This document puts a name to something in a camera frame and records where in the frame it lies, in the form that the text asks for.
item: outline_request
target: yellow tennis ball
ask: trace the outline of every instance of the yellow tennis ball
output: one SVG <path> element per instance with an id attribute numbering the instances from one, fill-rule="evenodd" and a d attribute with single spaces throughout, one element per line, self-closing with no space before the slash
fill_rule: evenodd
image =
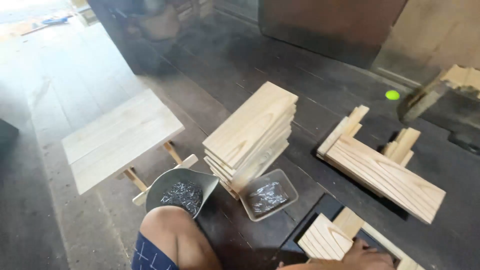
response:
<path id="1" fill-rule="evenodd" d="M 390 90 L 390 91 L 387 91 L 385 93 L 385 96 L 389 99 L 389 100 L 397 100 L 400 98 L 400 94 L 395 91 L 395 90 Z"/>

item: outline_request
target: person's leg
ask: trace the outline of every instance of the person's leg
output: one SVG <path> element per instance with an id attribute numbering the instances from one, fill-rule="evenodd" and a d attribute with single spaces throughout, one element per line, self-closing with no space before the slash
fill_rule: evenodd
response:
<path id="1" fill-rule="evenodd" d="M 190 214 L 175 206 L 147 213 L 140 233 L 167 255 L 180 270 L 220 270 L 220 263 Z"/>

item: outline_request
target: blue patterned shorts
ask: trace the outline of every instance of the blue patterned shorts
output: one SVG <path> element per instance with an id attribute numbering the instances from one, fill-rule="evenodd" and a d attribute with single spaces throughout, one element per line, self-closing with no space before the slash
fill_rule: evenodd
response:
<path id="1" fill-rule="evenodd" d="M 179 270 L 179 268 L 150 240 L 138 233 L 132 257 L 132 270 Z"/>

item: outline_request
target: person's hand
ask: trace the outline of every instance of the person's hand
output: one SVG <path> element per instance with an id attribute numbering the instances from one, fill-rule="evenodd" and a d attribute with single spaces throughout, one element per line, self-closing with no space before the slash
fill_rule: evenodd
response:
<path id="1" fill-rule="evenodd" d="M 342 259 L 349 270 L 395 270 L 392 257 L 369 248 L 365 240 L 357 238 Z"/>

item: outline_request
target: person's arm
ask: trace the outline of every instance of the person's arm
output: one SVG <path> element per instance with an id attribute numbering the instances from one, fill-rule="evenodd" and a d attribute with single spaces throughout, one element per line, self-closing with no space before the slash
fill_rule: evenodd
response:
<path id="1" fill-rule="evenodd" d="M 357 238 L 341 262 L 332 264 L 296 264 L 281 270 L 395 270 L 392 257 L 370 248 L 363 239 Z"/>

